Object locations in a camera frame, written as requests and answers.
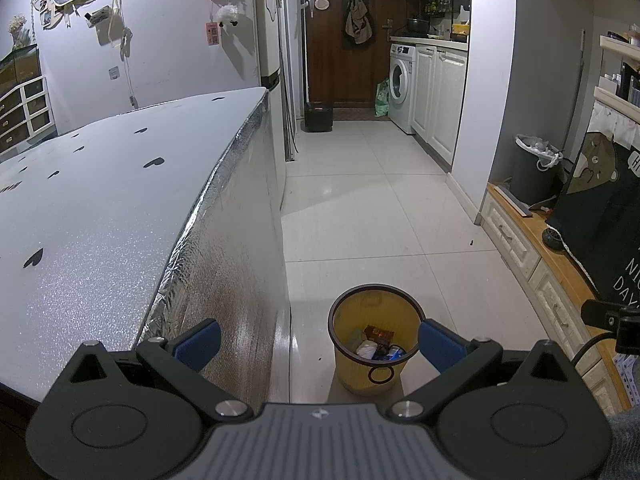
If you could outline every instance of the door handle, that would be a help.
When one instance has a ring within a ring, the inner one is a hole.
[[[513,236],[509,236],[507,235],[507,233],[504,232],[504,227],[502,224],[498,225],[498,231],[500,231],[500,234],[502,234],[502,236],[507,238],[508,241],[511,242],[511,240],[513,240]]]
[[[551,310],[554,313],[554,317],[556,318],[556,321],[560,324],[561,327],[563,328],[567,328],[569,326],[568,323],[563,323],[562,320],[560,319],[560,316],[558,316],[558,304],[554,303],[554,306],[551,308]]]

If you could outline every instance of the black trash bin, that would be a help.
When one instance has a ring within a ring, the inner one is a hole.
[[[509,190],[527,205],[549,198],[558,163],[562,160],[562,153],[548,143],[546,153],[540,150],[540,145],[536,148],[536,142],[540,141],[542,139],[537,137],[516,136],[517,149]]]
[[[305,131],[330,132],[334,127],[334,105],[330,103],[305,104]]]

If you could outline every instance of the kitchen counter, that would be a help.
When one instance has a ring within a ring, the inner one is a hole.
[[[394,43],[442,46],[445,48],[455,48],[456,50],[464,50],[465,52],[469,50],[468,43],[460,43],[459,41],[430,40],[429,38],[406,38],[404,36],[392,36],[391,41],[393,41]]]

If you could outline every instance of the white tabletop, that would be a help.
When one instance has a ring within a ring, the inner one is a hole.
[[[264,93],[107,118],[0,164],[0,383],[41,400],[82,341],[131,348],[195,200]]]

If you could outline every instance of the cooking pot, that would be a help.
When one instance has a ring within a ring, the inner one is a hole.
[[[429,32],[429,22],[427,20],[409,18],[406,20],[406,30],[417,34],[427,34]]]

